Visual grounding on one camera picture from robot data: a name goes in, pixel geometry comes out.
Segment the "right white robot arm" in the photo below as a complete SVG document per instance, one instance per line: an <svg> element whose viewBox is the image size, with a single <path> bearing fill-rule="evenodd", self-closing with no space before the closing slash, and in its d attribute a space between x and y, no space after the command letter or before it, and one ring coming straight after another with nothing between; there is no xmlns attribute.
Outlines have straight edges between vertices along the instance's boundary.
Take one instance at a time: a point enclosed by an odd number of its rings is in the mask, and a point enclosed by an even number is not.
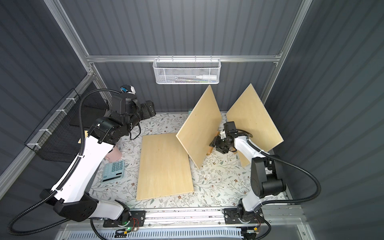
<svg viewBox="0 0 384 240"><path fill-rule="evenodd" d="M251 213L272 196L284 192L287 185L281 163L276 162L269 153L251 141L253 135L236 128L234 122L224 123L224 130L214 137L210 146L222 154L240 152L251 164L251 191L239 200L236 217L240 222L250 221Z"/></svg>

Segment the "wooden easel frame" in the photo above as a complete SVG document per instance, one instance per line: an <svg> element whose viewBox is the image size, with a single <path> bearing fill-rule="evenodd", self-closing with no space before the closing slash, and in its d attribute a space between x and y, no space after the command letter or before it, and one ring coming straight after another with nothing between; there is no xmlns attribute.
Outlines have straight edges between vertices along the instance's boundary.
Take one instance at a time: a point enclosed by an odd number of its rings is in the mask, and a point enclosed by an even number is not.
<svg viewBox="0 0 384 240"><path fill-rule="evenodd" d="M220 133L219 131L216 132L216 134L215 134L213 140L212 140L211 143L209 144L209 150L208 150L208 152L207 152L207 156L209 156L209 155L212 154L212 152L213 152L213 150L214 150L214 148L215 148L215 142L216 142L216 139L217 139L219 133Z"/></svg>

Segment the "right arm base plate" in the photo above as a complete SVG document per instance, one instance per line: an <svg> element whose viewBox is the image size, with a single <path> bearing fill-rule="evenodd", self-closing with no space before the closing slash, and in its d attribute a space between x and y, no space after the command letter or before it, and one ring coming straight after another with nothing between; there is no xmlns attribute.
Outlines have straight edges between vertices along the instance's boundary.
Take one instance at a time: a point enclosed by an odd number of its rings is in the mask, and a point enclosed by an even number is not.
<svg viewBox="0 0 384 240"><path fill-rule="evenodd" d="M237 208L224 208L222 214L227 225L261 224L261 216L254 212L239 212Z"/></svg>

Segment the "plywood board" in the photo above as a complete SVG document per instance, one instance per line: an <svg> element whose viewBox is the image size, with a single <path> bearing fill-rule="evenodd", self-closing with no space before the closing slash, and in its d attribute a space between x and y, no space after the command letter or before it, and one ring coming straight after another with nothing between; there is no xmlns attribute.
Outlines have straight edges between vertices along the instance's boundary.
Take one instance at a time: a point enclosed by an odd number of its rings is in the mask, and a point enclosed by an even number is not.
<svg viewBox="0 0 384 240"><path fill-rule="evenodd" d="M193 191L189 156L176 134L143 136L136 200Z"/></svg>
<svg viewBox="0 0 384 240"><path fill-rule="evenodd" d="M197 168L201 168L216 136L222 115L212 87L208 86L176 134Z"/></svg>
<svg viewBox="0 0 384 240"><path fill-rule="evenodd" d="M240 95L226 116L227 121L234 122L237 129L251 133L251 141L266 152L284 141L252 84Z"/></svg>

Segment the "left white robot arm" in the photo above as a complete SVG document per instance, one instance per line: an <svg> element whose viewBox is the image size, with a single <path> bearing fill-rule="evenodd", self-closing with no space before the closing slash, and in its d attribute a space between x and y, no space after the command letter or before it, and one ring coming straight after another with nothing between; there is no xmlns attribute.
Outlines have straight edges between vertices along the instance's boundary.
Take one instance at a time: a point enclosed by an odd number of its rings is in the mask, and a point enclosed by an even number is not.
<svg viewBox="0 0 384 240"><path fill-rule="evenodd" d="M123 85L112 94L112 107L105 116L96 119L87 134L81 136L80 152L62 178L52 187L56 194L48 204L66 219L82 222L87 219L110 219L126 225L131 219L129 207L120 201L105 201L92 197L88 183L102 160L121 137L130 136L140 121L155 116L152 101L140 103L132 86Z"/></svg>

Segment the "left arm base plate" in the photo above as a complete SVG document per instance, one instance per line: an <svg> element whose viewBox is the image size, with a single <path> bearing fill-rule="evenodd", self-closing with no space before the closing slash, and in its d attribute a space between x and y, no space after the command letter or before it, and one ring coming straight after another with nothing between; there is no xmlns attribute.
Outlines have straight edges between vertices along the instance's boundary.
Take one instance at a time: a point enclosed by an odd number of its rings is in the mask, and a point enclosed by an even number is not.
<svg viewBox="0 0 384 240"><path fill-rule="evenodd" d="M117 220L105 220L103 223L104 228L117 228L117 227L142 227L146 219L146 211L124 211Z"/></svg>

